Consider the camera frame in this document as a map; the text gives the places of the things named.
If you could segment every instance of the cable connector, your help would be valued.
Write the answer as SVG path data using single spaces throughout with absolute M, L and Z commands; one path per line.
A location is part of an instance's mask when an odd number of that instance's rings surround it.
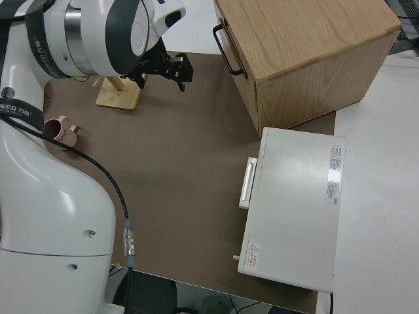
M 134 255 L 136 248 L 134 246 L 134 231 L 131 228 L 124 229 L 124 253 L 125 256 Z

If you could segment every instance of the wooden box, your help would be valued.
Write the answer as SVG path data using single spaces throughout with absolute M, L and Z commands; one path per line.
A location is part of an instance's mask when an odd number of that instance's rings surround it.
M 361 100 L 401 23 L 384 0 L 215 0 L 250 117 L 290 128 Z

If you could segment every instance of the brown mat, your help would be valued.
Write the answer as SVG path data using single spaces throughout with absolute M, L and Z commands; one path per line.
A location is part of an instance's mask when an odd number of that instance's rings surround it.
M 220 56 L 189 54 L 194 81 L 148 76 L 134 111 L 98 107 L 87 82 L 53 80 L 46 119 L 81 127 L 75 148 L 102 163 L 123 191 L 136 233 L 136 269 L 229 294 L 315 313 L 317 293 L 237 272 L 247 212 L 238 208 L 248 156 L 260 139 Z M 329 114 L 298 130 L 332 133 Z M 110 183 L 88 162 L 57 158 L 99 181 L 117 209 L 113 262 L 124 264 L 123 216 Z

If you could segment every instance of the warning label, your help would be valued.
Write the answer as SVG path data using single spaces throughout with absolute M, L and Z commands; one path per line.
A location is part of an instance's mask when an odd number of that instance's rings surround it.
M 257 259 L 258 259 L 260 250 L 261 250 L 261 246 L 259 244 L 256 244 L 256 243 L 249 244 L 249 247 L 247 248 L 246 268 L 255 269 L 257 267 Z

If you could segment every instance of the black band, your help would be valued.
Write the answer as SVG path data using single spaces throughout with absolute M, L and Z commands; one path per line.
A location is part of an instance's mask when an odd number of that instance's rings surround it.
M 12 25 L 11 21 L 24 2 L 25 0 L 4 0 L 0 3 L 0 83 L 5 64 L 10 26 Z
M 106 19 L 106 52 L 113 69 L 120 74 L 126 74 L 132 71 L 140 60 L 140 57 L 132 52 L 131 47 L 132 24 L 136 17 L 139 1 L 115 0 Z
M 44 71 L 55 79 L 64 79 L 65 75 L 58 69 L 52 59 L 51 52 L 46 41 L 44 26 L 44 11 L 54 4 L 55 0 L 34 0 L 26 12 L 26 29 L 32 54 Z
M 38 130 L 44 130 L 44 114 L 25 101 L 14 98 L 0 98 L 0 114 L 19 118 Z

